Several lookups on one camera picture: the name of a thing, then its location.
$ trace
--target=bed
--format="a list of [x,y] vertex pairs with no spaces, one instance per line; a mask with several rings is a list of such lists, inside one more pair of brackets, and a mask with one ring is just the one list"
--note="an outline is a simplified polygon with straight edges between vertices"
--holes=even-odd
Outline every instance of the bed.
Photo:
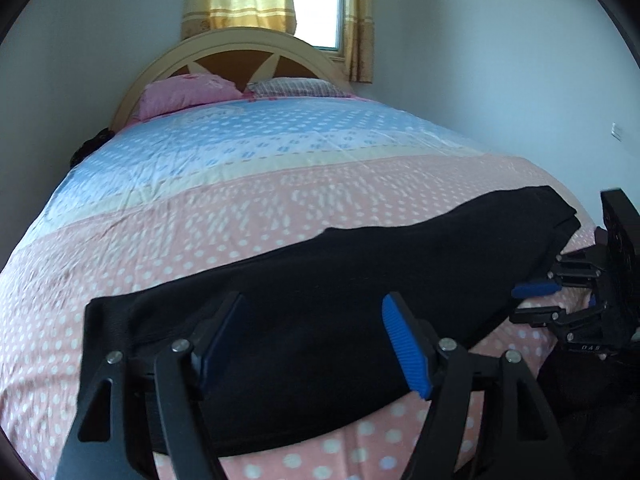
[[[132,120],[145,86],[215,73],[239,90],[275,76],[351,88],[323,53],[255,28],[186,40],[149,66],[116,111],[116,136],[73,168],[0,274],[0,425],[42,480],[54,477],[76,410],[85,304],[313,237],[328,226],[397,226],[496,189],[552,186],[582,224],[566,247],[593,243],[575,197],[523,158],[491,153],[436,124],[347,98],[247,98]],[[524,306],[584,305],[575,290]],[[474,351],[519,350],[534,373],[553,348],[508,321]],[[473,394],[460,463],[474,452]],[[426,418],[415,394],[363,420],[281,449],[223,458],[230,479],[399,478]],[[156,455],[161,479],[170,460]]]

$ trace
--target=checkered pillow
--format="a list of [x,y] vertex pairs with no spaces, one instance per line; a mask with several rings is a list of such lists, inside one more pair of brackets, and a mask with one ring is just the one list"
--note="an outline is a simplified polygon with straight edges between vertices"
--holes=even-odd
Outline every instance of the checkered pillow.
[[275,77],[249,83],[254,97],[350,97],[337,86],[323,79],[309,77]]

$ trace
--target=screw head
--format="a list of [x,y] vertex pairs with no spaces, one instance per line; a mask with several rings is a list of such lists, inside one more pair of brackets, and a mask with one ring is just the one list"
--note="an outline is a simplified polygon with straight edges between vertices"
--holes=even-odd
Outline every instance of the screw head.
[[173,343],[171,343],[171,350],[174,352],[184,352],[187,348],[189,348],[190,343],[186,339],[176,339]]
[[119,350],[114,350],[113,352],[109,352],[107,354],[106,359],[110,365],[114,365],[122,361],[122,357],[123,357],[122,352],[120,352]]
[[444,352],[453,352],[456,348],[458,348],[458,343],[456,343],[450,337],[443,337],[440,341],[438,341],[438,346]]
[[507,350],[504,353],[504,358],[507,359],[508,362],[516,364],[522,361],[522,354],[517,350]]

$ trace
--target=bed headboard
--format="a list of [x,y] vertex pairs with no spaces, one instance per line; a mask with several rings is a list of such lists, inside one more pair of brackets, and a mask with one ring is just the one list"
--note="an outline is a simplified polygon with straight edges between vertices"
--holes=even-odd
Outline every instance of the bed headboard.
[[344,73],[326,54],[290,34],[256,27],[222,28],[184,40],[155,60],[127,91],[111,129],[117,132],[124,127],[147,84],[195,72],[218,74],[240,91],[247,83],[281,76],[325,79],[352,91]]

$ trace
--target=pillow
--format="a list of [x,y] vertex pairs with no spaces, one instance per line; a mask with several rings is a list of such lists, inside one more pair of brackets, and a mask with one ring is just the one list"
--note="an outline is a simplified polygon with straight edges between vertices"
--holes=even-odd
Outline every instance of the pillow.
[[324,79],[309,77],[275,77],[249,83],[254,97],[351,97]]
[[219,75],[176,75],[145,87],[140,98],[138,119],[145,121],[191,106],[241,98],[242,94],[236,89],[236,85]]

